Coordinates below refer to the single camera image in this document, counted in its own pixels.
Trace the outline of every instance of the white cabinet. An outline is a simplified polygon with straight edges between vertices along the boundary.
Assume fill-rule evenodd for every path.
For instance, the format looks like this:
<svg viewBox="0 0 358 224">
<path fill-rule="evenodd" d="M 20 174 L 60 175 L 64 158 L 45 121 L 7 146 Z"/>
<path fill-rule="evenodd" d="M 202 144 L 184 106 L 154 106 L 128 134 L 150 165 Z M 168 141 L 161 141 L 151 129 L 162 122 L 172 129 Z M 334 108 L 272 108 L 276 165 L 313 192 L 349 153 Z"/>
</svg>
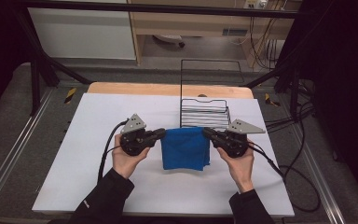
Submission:
<svg viewBox="0 0 358 224">
<path fill-rule="evenodd" d="M 42 47 L 50 57 L 135 60 L 128 12 L 47 8 L 29 11 Z"/>
</svg>

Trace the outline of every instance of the black sleeve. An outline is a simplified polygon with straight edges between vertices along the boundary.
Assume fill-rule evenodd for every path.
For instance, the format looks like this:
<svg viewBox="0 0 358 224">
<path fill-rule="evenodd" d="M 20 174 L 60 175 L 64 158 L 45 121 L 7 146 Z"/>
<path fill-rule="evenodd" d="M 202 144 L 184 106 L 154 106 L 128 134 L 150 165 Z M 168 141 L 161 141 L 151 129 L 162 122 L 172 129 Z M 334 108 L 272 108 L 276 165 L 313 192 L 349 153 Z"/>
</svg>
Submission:
<svg viewBox="0 0 358 224">
<path fill-rule="evenodd" d="M 68 224 L 118 223 L 134 185 L 111 169 L 80 203 Z"/>
<path fill-rule="evenodd" d="M 229 204 L 236 224 L 274 223 L 254 189 L 234 194 Z"/>
</svg>

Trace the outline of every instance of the white tabletop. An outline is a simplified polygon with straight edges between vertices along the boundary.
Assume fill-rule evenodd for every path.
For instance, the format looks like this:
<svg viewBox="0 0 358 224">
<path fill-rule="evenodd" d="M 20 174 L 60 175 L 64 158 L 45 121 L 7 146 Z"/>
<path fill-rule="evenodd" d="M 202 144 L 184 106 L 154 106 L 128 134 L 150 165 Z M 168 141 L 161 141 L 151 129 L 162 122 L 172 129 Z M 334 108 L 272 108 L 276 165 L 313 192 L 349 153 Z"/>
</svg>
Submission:
<svg viewBox="0 0 358 224">
<path fill-rule="evenodd" d="M 266 130 L 257 100 L 225 100 L 231 120 L 242 119 Z M 137 113 L 146 123 L 147 130 L 178 128 L 179 108 L 178 96 L 85 93 L 33 210 L 45 214 L 75 211 L 97 183 L 104 146 L 117 124 Z M 276 161 L 266 133 L 249 134 L 248 137 Z M 108 157 L 104 172 L 111 167 L 112 161 Z M 135 189 L 124 206 L 124 213 L 127 215 L 231 216 L 228 199 L 237 191 L 227 164 L 220 158 L 212 143 L 211 165 L 206 166 L 204 171 L 165 171 L 162 168 L 161 144 L 157 141 L 147 158 L 137 166 L 130 180 Z M 294 215 L 282 179 L 266 159 L 257 153 L 253 182 L 270 215 Z"/>
</svg>

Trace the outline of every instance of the blue cloth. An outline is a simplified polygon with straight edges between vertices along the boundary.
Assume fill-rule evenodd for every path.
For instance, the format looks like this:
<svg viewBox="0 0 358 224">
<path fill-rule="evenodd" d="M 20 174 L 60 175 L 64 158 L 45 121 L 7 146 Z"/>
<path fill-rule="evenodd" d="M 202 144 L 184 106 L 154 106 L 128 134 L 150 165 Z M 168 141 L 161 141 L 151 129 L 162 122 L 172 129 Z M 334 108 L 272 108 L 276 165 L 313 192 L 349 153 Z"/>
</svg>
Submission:
<svg viewBox="0 0 358 224">
<path fill-rule="evenodd" d="M 202 171 L 209 165 L 210 141 L 201 127 L 166 130 L 161 139 L 164 170 L 186 168 Z"/>
</svg>

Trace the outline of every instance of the black controller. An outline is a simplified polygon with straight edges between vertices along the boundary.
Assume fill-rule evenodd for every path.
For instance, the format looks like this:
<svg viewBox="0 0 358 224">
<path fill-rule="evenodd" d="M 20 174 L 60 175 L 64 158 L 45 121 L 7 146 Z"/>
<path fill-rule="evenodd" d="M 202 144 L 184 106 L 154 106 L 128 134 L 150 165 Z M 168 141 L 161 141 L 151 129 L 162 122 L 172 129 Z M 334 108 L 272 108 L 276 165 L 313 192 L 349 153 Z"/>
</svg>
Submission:
<svg viewBox="0 0 358 224">
<path fill-rule="evenodd" d="M 212 128 L 203 128 L 203 135 L 210 139 L 213 147 L 221 147 L 231 158 L 241 157 L 249 147 L 247 133 L 265 131 L 240 119 L 234 120 L 223 132 Z"/>
<path fill-rule="evenodd" d="M 246 133 L 218 132 L 211 128 L 203 128 L 202 133 L 212 141 L 213 147 L 221 147 L 231 158 L 241 157 L 249 146 Z"/>
<path fill-rule="evenodd" d="M 165 136 L 165 129 L 147 131 L 146 124 L 134 114 L 121 130 L 121 148 L 130 156 L 139 155 L 145 148 L 153 147 L 156 141 Z"/>
<path fill-rule="evenodd" d="M 165 136 L 165 129 L 146 131 L 140 129 L 121 136 L 120 144 L 123 150 L 130 156 L 138 156 L 145 148 L 153 147 L 157 140 Z"/>
</svg>

